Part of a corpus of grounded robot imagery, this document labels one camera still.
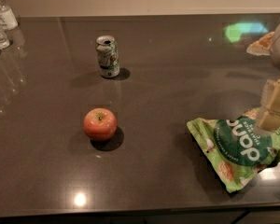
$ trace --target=red apple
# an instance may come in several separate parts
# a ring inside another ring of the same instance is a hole
[[[113,137],[117,126],[115,115],[105,108],[94,108],[84,118],[85,134],[93,141],[109,140]]]

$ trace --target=crumpled bag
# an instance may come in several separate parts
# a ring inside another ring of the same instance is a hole
[[[242,189],[260,171],[280,162],[280,128],[267,136],[253,132],[258,108],[237,120],[198,118],[187,126],[230,193]]]

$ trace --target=soda can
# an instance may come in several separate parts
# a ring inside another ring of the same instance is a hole
[[[115,77],[119,74],[119,54],[115,38],[102,35],[96,39],[97,60],[102,77]]]

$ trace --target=dark table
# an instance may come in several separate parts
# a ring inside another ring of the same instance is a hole
[[[229,194],[186,126],[259,106],[280,72],[245,50],[279,22],[280,14],[22,18],[0,54],[0,217],[280,206],[280,163]],[[114,79],[99,75],[99,35],[118,41]],[[95,107],[118,118],[105,146],[83,132]]]

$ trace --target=green snack bag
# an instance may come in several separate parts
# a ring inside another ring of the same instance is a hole
[[[280,162],[280,128],[267,136],[254,134],[258,110],[235,121],[198,118],[187,123],[228,192],[242,189],[258,172]]]

